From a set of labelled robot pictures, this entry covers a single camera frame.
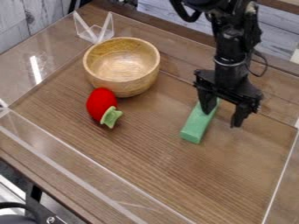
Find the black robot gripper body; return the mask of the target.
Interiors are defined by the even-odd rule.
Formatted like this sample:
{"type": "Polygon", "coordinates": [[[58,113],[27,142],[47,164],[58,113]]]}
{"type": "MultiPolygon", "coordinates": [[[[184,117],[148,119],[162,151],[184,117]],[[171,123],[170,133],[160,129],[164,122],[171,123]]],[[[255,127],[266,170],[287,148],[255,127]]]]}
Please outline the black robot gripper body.
{"type": "Polygon", "coordinates": [[[236,63],[215,59],[214,70],[196,69],[194,71],[194,86],[198,90],[203,89],[212,92],[218,98],[236,106],[240,103],[247,104],[251,113],[256,113],[263,93],[250,81],[248,65],[248,59],[243,59],[236,63]]]}

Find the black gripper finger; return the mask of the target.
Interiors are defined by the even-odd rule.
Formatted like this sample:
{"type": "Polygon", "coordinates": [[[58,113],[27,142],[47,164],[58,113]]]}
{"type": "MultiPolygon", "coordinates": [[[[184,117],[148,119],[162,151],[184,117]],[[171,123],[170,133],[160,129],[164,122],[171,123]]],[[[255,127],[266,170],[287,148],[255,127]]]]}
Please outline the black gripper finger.
{"type": "Polygon", "coordinates": [[[251,108],[247,104],[240,103],[236,106],[235,113],[231,117],[231,127],[240,127],[243,121],[248,118],[248,115],[251,113],[251,108]]]}
{"type": "Polygon", "coordinates": [[[199,94],[202,111],[204,112],[206,115],[208,115],[218,105],[218,97],[212,92],[203,89],[198,90],[198,94],[199,94]]]}

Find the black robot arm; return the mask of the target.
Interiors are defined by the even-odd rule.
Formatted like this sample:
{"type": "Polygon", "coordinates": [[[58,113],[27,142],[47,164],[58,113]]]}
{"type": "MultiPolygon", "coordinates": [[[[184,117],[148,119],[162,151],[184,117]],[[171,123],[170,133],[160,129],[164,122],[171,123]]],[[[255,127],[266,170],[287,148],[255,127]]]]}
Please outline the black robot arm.
{"type": "Polygon", "coordinates": [[[239,127],[258,112],[262,90],[251,83],[250,64],[262,31],[258,26],[256,0],[183,0],[196,12],[210,16],[216,52],[215,68],[194,72],[202,111],[210,114],[216,100],[232,103],[230,125],[239,127]]]}

